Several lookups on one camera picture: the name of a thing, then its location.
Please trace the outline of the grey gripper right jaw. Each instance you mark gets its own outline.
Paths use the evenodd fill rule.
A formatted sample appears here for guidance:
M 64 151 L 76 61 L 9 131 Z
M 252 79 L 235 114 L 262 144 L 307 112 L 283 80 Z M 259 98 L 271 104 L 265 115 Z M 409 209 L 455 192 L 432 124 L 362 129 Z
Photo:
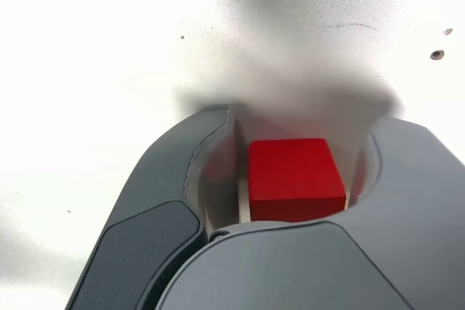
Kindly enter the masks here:
M 423 126 L 388 118 L 346 211 L 229 234 L 197 252 L 159 309 L 462 309 L 464 164 Z

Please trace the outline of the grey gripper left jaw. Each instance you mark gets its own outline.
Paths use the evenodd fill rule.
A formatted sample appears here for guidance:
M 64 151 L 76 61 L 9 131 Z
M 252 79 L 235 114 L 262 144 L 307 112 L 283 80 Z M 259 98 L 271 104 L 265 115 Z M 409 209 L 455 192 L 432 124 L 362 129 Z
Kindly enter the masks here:
M 130 174 L 69 309 L 154 309 L 209 235 L 238 222 L 237 125 L 209 107 L 157 139 Z

